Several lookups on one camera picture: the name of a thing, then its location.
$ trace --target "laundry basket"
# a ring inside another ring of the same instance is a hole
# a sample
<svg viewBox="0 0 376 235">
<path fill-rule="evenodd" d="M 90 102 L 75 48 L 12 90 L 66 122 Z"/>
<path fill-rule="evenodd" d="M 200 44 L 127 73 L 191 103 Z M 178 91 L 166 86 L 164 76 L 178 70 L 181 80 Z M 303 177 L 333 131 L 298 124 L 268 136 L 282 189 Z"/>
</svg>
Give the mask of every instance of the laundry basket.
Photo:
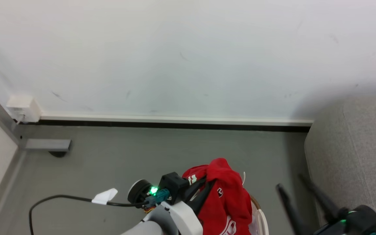
<svg viewBox="0 0 376 235">
<path fill-rule="evenodd" d="M 252 223 L 249 225 L 251 235 L 269 235 L 268 223 L 258 201 L 250 196 L 252 204 Z"/>
</svg>

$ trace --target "green light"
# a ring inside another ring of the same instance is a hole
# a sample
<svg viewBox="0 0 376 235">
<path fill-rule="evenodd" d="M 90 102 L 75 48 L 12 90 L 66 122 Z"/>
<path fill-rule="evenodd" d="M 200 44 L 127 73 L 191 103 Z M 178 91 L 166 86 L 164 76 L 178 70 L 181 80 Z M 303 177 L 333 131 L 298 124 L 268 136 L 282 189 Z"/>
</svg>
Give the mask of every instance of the green light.
<svg viewBox="0 0 376 235">
<path fill-rule="evenodd" d="M 153 194 L 155 194 L 156 192 L 158 191 L 158 188 L 157 187 L 152 187 L 151 189 L 150 189 L 150 194 L 151 195 L 153 195 Z"/>
</svg>

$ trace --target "gray sofa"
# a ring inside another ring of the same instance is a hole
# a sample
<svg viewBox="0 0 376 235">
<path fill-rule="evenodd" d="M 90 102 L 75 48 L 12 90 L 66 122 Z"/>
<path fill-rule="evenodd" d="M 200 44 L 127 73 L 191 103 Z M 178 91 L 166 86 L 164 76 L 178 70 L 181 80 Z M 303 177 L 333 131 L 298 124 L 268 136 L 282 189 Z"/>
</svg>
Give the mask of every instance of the gray sofa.
<svg viewBox="0 0 376 235">
<path fill-rule="evenodd" d="M 348 98 L 320 112 L 305 154 L 310 177 L 337 205 L 376 209 L 376 96 Z"/>
</svg>

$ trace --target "white plug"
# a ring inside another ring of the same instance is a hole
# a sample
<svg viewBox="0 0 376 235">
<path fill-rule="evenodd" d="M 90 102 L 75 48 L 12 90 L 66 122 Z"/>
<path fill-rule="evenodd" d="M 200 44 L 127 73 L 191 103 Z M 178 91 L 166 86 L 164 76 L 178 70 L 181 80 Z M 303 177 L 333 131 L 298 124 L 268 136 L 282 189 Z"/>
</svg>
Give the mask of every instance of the white plug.
<svg viewBox="0 0 376 235">
<path fill-rule="evenodd" d="M 23 122 L 38 122 L 41 110 L 36 100 L 30 95 L 13 95 L 9 98 L 7 109 L 12 118 Z"/>
</svg>

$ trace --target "red fabric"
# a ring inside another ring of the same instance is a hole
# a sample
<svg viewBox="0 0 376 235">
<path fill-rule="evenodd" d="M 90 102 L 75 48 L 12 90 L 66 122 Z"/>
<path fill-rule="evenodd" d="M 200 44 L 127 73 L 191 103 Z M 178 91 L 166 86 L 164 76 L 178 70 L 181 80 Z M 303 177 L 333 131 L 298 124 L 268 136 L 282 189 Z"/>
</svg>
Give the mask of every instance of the red fabric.
<svg viewBox="0 0 376 235">
<path fill-rule="evenodd" d="M 252 206 L 239 173 L 230 168 L 226 159 L 218 158 L 210 165 L 200 165 L 187 170 L 182 177 L 192 183 L 194 179 L 200 179 L 205 174 L 207 181 L 216 179 L 216 182 L 198 215 L 203 222 L 203 234 L 226 235 L 235 232 L 237 235 L 249 235 Z"/>
</svg>

